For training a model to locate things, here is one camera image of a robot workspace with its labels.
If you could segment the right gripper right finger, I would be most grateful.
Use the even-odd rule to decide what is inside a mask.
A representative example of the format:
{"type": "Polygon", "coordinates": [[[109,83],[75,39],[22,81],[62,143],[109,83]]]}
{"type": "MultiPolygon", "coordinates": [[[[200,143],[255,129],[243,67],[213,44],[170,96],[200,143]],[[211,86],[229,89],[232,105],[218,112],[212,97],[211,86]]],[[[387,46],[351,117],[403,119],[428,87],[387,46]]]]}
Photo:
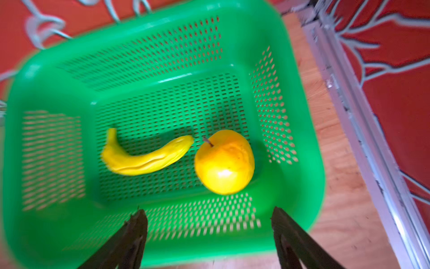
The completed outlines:
{"type": "Polygon", "coordinates": [[[282,208],[275,207],[271,217],[275,247],[283,269],[342,269],[282,208]]]}

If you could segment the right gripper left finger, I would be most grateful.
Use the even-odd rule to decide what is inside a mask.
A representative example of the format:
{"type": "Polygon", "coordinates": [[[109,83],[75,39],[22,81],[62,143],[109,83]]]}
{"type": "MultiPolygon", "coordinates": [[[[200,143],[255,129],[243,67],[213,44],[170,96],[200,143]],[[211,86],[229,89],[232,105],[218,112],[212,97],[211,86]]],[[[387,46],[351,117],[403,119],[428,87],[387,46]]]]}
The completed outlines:
{"type": "Polygon", "coordinates": [[[148,236],[148,218],[139,209],[81,269],[139,269],[148,236]]]}

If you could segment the yellow apple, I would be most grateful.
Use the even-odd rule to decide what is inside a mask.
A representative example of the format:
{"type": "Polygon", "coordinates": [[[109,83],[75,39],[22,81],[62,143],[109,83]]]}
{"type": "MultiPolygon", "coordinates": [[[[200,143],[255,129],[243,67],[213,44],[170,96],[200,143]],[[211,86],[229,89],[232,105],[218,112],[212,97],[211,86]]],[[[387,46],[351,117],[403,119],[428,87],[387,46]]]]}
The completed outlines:
{"type": "Polygon", "coordinates": [[[232,130],[220,130],[198,149],[194,168],[201,183],[218,195],[243,190],[252,180],[255,159],[247,139],[232,130]]]}

